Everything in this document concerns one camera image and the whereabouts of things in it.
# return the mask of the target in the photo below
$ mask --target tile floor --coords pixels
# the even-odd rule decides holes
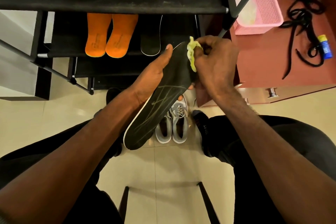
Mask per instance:
[[[55,59],[54,68],[67,70],[67,59]],[[91,119],[105,105],[106,91],[90,96],[63,79],[52,78],[51,100],[9,102],[0,100],[0,156]],[[193,105],[194,93],[187,92]],[[325,132],[336,142],[334,113],[336,89],[265,105],[259,114],[295,118]],[[209,116],[218,108],[203,108]],[[201,153],[200,135],[191,125],[183,145],[162,145],[150,139],[135,151],[124,150],[112,158],[100,175],[98,187],[118,206],[125,186],[130,186],[126,223],[209,223],[196,183],[202,181],[222,224],[233,223],[234,175],[231,166]]]

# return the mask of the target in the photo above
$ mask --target stool leg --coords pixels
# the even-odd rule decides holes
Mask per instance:
[[[219,219],[217,217],[215,209],[213,209],[212,203],[211,203],[210,198],[209,198],[209,196],[208,196],[208,194],[207,194],[207,192],[206,192],[206,190],[203,186],[203,183],[199,182],[197,184],[197,186],[199,186],[199,189],[201,190],[203,201],[204,201],[204,204],[205,204],[205,208],[207,209],[207,212],[208,212],[208,217],[209,217],[210,223],[211,224],[221,224],[219,222]]]
[[[121,201],[120,201],[119,209],[118,209],[120,217],[123,220],[123,222],[125,222],[125,217],[126,217],[128,191],[129,191],[129,187],[126,186],[124,189],[123,197],[121,198]]]

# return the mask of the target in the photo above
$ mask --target white item in basket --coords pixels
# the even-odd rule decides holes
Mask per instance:
[[[236,0],[236,5],[239,4],[241,0]],[[249,0],[245,7],[240,12],[237,21],[241,25],[253,25],[257,18],[257,4],[255,0]]]

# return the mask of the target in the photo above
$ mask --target blue glue stick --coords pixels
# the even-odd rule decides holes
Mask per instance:
[[[330,46],[329,46],[328,39],[327,39],[326,35],[320,35],[318,37],[318,40],[320,41],[322,49],[323,49],[324,59],[332,58],[333,54],[331,53]]]

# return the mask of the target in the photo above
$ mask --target yellow cloth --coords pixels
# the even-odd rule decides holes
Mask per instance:
[[[202,46],[200,45],[200,43],[197,42],[197,41],[194,41],[194,38],[191,36],[191,37],[190,37],[190,42],[189,42],[189,44],[187,45],[187,49],[188,49],[187,56],[188,56],[188,59],[189,59],[189,61],[190,61],[191,69],[192,69],[194,72],[196,72],[195,58],[194,58],[194,49],[195,49],[196,46],[202,48]]]

